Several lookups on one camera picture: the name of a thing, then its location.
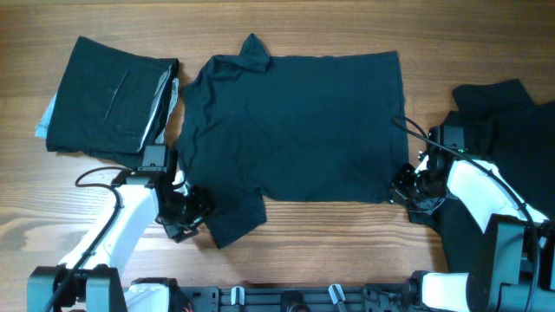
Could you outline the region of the dark green t-shirt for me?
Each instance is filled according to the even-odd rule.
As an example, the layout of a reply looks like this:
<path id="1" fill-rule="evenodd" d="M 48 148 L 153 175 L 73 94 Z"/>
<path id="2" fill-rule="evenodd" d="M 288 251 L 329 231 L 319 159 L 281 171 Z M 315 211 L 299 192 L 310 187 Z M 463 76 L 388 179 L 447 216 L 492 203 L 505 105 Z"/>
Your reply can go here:
<path id="1" fill-rule="evenodd" d="M 219 248 L 265 222 L 266 198 L 385 202 L 408 161 L 391 121 L 404 112 L 394 51 L 273 56 L 248 36 L 237 55 L 211 57 L 183 96 L 180 164 L 210 192 Z"/>

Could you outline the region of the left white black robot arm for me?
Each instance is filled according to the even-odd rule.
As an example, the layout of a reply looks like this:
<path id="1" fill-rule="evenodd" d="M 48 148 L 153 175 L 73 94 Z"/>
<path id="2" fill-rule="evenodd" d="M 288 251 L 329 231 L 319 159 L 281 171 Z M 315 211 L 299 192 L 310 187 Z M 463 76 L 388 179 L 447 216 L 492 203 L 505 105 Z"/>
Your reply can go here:
<path id="1" fill-rule="evenodd" d="M 38 266 L 27 283 L 29 311 L 61 311 L 83 302 L 87 311 L 191 311 L 177 281 L 146 277 L 124 288 L 121 276 L 146 228 L 160 224 L 180 243 L 198 234 L 215 211 L 207 189 L 188 186 L 176 151 L 151 145 L 134 169 L 118 168 L 106 185 L 113 195 L 81 242 L 55 266 Z"/>

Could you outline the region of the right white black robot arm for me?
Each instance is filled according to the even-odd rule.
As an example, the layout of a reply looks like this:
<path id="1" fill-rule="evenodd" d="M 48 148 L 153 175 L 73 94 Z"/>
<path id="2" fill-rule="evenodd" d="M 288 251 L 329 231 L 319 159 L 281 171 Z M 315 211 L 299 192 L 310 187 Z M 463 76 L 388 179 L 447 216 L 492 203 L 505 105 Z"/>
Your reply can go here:
<path id="1" fill-rule="evenodd" d="M 468 272 L 418 272 L 404 299 L 430 311 L 552 311 L 554 229 L 500 176 L 497 167 L 444 146 L 420 127 L 426 142 L 417 167 L 405 164 L 392 180 L 392 200 L 412 219 L 430 217 L 447 200 L 459 200 L 483 235 Z"/>

